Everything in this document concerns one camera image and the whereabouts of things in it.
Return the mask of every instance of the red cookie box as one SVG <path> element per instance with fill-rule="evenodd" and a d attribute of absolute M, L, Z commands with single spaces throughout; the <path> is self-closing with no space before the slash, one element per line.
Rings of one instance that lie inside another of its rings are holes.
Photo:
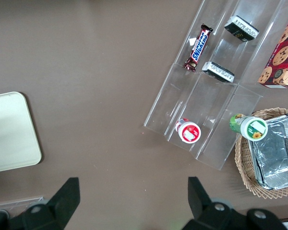
<path fill-rule="evenodd" d="M 258 82 L 268 88 L 288 89 L 288 26 Z"/>

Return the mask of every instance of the transparent shelf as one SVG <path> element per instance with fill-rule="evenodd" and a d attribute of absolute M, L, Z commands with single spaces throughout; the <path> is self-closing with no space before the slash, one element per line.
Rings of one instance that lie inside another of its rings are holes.
<path fill-rule="evenodd" d="M 260 31 L 255 40 L 241 42 L 225 30 L 224 25 L 234 15 Z M 213 32 L 196 72 L 190 72 L 182 66 L 203 23 L 212 27 Z M 268 90 L 257 80 L 287 23 L 288 0 L 203 0 L 144 126 L 220 170 L 236 141 L 236 133 L 229 129 L 229 119 L 237 113 L 250 115 Z M 203 73 L 207 61 L 235 73 L 234 82 L 223 83 Z M 175 131 L 181 118 L 201 128 L 202 136 L 196 143 L 181 141 Z"/>
<path fill-rule="evenodd" d="M 10 218 L 16 217 L 30 206 L 37 203 L 45 204 L 48 200 L 45 200 L 43 197 L 32 197 L 22 200 L 14 200 L 9 202 L 0 203 L 0 210 L 6 210 Z"/>

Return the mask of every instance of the screw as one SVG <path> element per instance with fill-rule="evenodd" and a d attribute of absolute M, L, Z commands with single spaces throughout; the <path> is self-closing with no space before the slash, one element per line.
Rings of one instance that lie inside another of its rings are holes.
<path fill-rule="evenodd" d="M 225 210 L 225 207 L 224 207 L 222 204 L 216 204 L 216 205 L 215 205 L 215 208 L 216 208 L 216 210 L 218 210 L 218 211 L 224 211 L 224 210 Z"/>
<path fill-rule="evenodd" d="M 266 215 L 265 215 L 265 213 L 263 213 L 262 211 L 255 211 L 255 212 L 254 212 L 254 215 L 255 215 L 257 218 L 266 219 Z"/>
<path fill-rule="evenodd" d="M 4 213 L 6 215 L 6 218 L 9 219 L 10 218 L 10 214 L 7 210 L 5 209 L 0 209 L 0 213 Z"/>
<path fill-rule="evenodd" d="M 41 207 L 36 206 L 36 207 L 34 207 L 34 208 L 31 210 L 31 213 L 37 213 L 37 212 L 39 212 L 41 209 L 42 209 Z"/>

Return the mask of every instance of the white plastic tray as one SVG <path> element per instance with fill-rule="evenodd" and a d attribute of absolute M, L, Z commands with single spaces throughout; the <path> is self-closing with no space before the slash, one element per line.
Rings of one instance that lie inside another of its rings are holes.
<path fill-rule="evenodd" d="M 0 171 L 37 164 L 41 156 L 25 97 L 0 94 Z"/>

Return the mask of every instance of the snickers bar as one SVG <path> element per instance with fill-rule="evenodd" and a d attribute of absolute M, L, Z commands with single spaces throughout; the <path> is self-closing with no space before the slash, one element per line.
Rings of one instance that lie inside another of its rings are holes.
<path fill-rule="evenodd" d="M 190 70 L 191 72 L 195 72 L 199 58 L 200 58 L 200 56 L 204 50 L 205 45 L 207 44 L 207 40 L 209 38 L 209 35 L 213 31 L 212 28 L 209 28 L 205 24 L 202 24 L 201 29 L 202 30 L 195 41 L 195 45 L 193 46 L 190 57 L 188 58 L 188 60 L 183 65 L 183 67 Z"/>

